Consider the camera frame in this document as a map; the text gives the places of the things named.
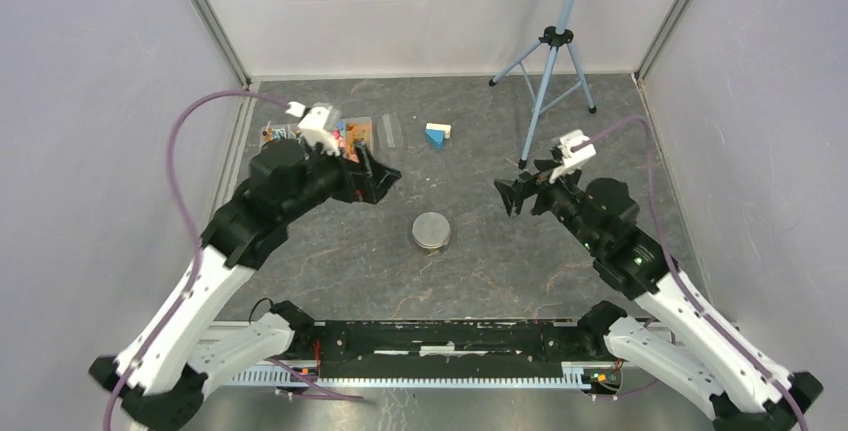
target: black wire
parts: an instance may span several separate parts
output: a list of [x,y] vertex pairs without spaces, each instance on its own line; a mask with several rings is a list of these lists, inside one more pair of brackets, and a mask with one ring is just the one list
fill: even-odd
[[248,325],[253,320],[253,313],[256,312],[256,308],[258,308],[259,305],[262,304],[263,301],[268,301],[269,303],[271,303],[271,306],[273,306],[275,304],[274,301],[271,300],[271,298],[262,298],[259,301],[257,301],[256,304],[253,305],[253,308],[250,310],[250,314],[247,316],[247,324]]

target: blue triangular block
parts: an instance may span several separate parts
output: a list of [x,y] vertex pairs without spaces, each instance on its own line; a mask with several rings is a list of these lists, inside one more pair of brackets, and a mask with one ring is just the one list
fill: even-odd
[[427,142],[433,145],[436,149],[442,149],[442,144],[445,142],[445,132],[437,129],[425,129]]

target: gray wall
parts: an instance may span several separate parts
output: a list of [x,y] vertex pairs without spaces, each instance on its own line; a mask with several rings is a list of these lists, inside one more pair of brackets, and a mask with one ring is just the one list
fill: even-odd
[[[0,16],[0,429],[97,429],[106,394],[88,365],[142,329],[189,261],[169,127],[234,82],[189,0],[0,0]],[[178,150],[198,217],[236,103],[209,108]]]
[[846,2],[694,0],[645,83],[718,309],[823,381],[821,430],[848,394]]

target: robotic arm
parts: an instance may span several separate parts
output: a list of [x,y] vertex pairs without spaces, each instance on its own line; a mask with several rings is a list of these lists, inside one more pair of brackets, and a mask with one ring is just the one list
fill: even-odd
[[633,362],[686,396],[717,430],[790,430],[796,418],[779,387],[806,412],[822,391],[819,381],[767,357],[697,291],[691,296],[699,306],[690,301],[683,288],[695,288],[686,273],[676,262],[677,269],[669,269],[660,244],[636,226],[639,206],[625,183],[599,178],[585,190],[577,186],[579,168],[595,154],[593,146],[580,146],[587,140],[579,130],[569,133],[552,150],[553,160],[536,161],[538,173],[495,181],[507,214],[520,213],[524,200],[536,196],[531,214],[553,214],[595,258],[604,282],[665,323],[689,352],[657,339],[609,302],[595,306],[578,326],[599,351]]
[[[203,260],[193,291],[120,391],[127,414],[151,429],[181,428],[217,387],[291,345],[296,323],[271,312],[212,346],[196,348],[224,304],[288,239],[289,223],[329,198],[376,204],[401,177],[362,144],[355,147],[358,162],[341,157],[329,134],[338,117],[332,108],[292,103],[288,112],[301,118],[298,127],[307,145],[275,141],[251,160],[249,178],[201,234]],[[190,274],[182,276],[132,344],[91,365],[89,374],[104,389],[112,391],[127,372],[142,342],[183,293]]]

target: cable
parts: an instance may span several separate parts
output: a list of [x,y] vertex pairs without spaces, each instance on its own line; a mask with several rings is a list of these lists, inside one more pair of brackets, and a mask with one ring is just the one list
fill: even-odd
[[786,400],[786,402],[789,404],[789,407],[792,408],[792,412],[795,414],[795,418],[798,420],[798,424],[801,426],[801,431],[809,431],[809,428],[807,427],[807,420],[804,417],[804,412],[801,411],[801,407],[798,406],[798,402],[795,401],[795,398],[792,397],[792,394],[789,393],[789,391],[780,383],[780,381],[776,379],[772,380],[772,378],[774,378],[772,372],[769,371],[765,367],[765,365],[763,365],[763,363],[760,362],[759,359],[757,359],[756,356],[751,354],[751,352],[749,352],[745,348],[745,346],[743,346],[742,343],[740,343],[732,334],[730,334],[726,329],[724,329],[721,323],[719,323],[714,317],[710,316],[708,313],[704,312],[704,306],[700,303],[700,301],[695,298],[695,294],[692,292],[692,290],[689,289],[688,286],[686,286],[686,283],[683,282],[683,278],[680,277],[680,270],[677,268],[677,266],[675,266],[674,259],[672,259],[671,253],[668,250],[668,245],[665,239],[665,231],[663,230],[662,222],[660,221],[659,217],[659,212],[657,211],[656,197],[654,193],[654,169],[651,159],[654,152],[654,133],[651,131],[651,125],[650,123],[648,123],[648,120],[645,119],[643,116],[630,116],[624,119],[620,119],[610,125],[608,128],[598,133],[597,135],[591,137],[589,140],[572,147],[571,151],[576,152],[580,149],[585,148],[586,146],[595,144],[606,138],[614,131],[617,131],[623,128],[624,126],[627,126],[632,123],[639,123],[645,129],[645,156],[648,160],[648,203],[651,208],[651,218],[654,221],[654,228],[656,229],[657,237],[660,241],[660,247],[663,251],[663,257],[665,258],[666,265],[668,266],[668,269],[671,272],[672,279],[674,280],[678,289],[680,289],[680,292],[682,292],[683,295],[686,296],[686,299],[689,300],[695,310],[701,314],[701,316],[710,324],[710,326],[712,326],[712,328],[715,329],[716,332],[718,332],[731,346],[733,346],[734,349],[736,349],[742,356],[744,356],[745,359],[749,363],[751,363],[751,365],[754,366],[754,368],[756,368],[756,370],[760,374],[762,374],[766,380],[772,381],[772,385],[775,387],[775,389],[777,389],[783,399]]
[[295,399],[324,399],[324,400],[340,400],[340,401],[360,401],[360,400],[365,399],[363,396],[353,396],[353,395],[350,395],[350,394],[341,394],[341,393],[337,393],[337,392],[335,392],[331,389],[327,389],[323,386],[318,386],[317,384],[313,383],[311,379],[309,379],[306,376],[302,376],[300,373],[295,371],[291,366],[280,361],[279,359],[268,358],[265,361],[268,361],[269,363],[271,363],[275,366],[279,366],[279,367],[283,368],[284,370],[286,370],[289,373],[289,376],[293,377],[294,379],[296,379],[296,380],[298,380],[302,383],[306,383],[307,386],[314,389],[315,391],[324,393],[324,395],[320,395],[320,394],[296,394],[296,395],[292,396]]
[[272,301],[271,298],[262,298],[259,301],[257,301],[256,304],[253,305],[253,308],[250,309],[250,314],[247,315],[248,326],[250,325],[250,323],[253,320],[253,313],[256,312],[256,308],[258,308],[259,305],[262,304],[265,301],[268,301],[269,303],[271,303],[271,306],[274,306],[274,301]]
[[288,109],[289,105],[285,101],[281,99],[277,99],[273,96],[267,96],[264,94],[254,93],[252,91],[243,91],[240,89],[230,90],[230,91],[219,91],[217,93],[208,94],[194,103],[192,103],[182,114],[177,117],[177,120],[174,122],[174,125],[171,127],[171,133],[168,136],[168,147],[165,156],[165,166],[168,174],[168,186],[171,188],[171,195],[174,198],[174,202],[177,205],[177,208],[180,211],[180,217],[182,218],[183,224],[186,227],[186,231],[189,234],[189,239],[191,239],[194,245],[194,259],[192,259],[191,263],[191,272],[188,276],[188,280],[186,281],[185,286],[183,287],[182,292],[174,300],[174,303],[171,304],[171,307],[165,312],[162,316],[162,319],[156,323],[156,326],[153,327],[153,331],[151,331],[150,335],[144,342],[141,343],[141,346],[138,348],[138,351],[130,360],[127,365],[127,369],[124,371],[124,374],[118,378],[118,382],[112,388],[112,392],[109,394],[109,400],[106,402],[106,411],[103,413],[103,431],[112,431],[112,414],[115,411],[115,405],[118,403],[118,395],[121,390],[124,389],[124,385],[127,384],[133,372],[138,369],[138,367],[143,362],[143,358],[147,350],[150,349],[150,346],[153,345],[153,342],[162,333],[162,330],[167,326],[167,324],[171,321],[171,318],[177,313],[177,310],[180,309],[180,306],[183,304],[183,301],[186,300],[189,293],[191,293],[192,288],[194,287],[194,282],[197,280],[197,275],[200,274],[200,265],[203,259],[203,255],[201,254],[201,243],[200,243],[200,234],[197,231],[197,225],[194,224],[194,220],[191,219],[191,214],[188,211],[188,207],[183,200],[182,193],[180,192],[180,188],[177,185],[177,173],[174,166],[174,149],[177,143],[177,136],[179,135],[180,128],[182,127],[185,120],[200,106],[208,103],[209,101],[213,101],[215,99],[224,98],[228,96],[242,96],[247,98],[254,98],[260,101],[266,101],[272,104],[276,104],[282,108]]

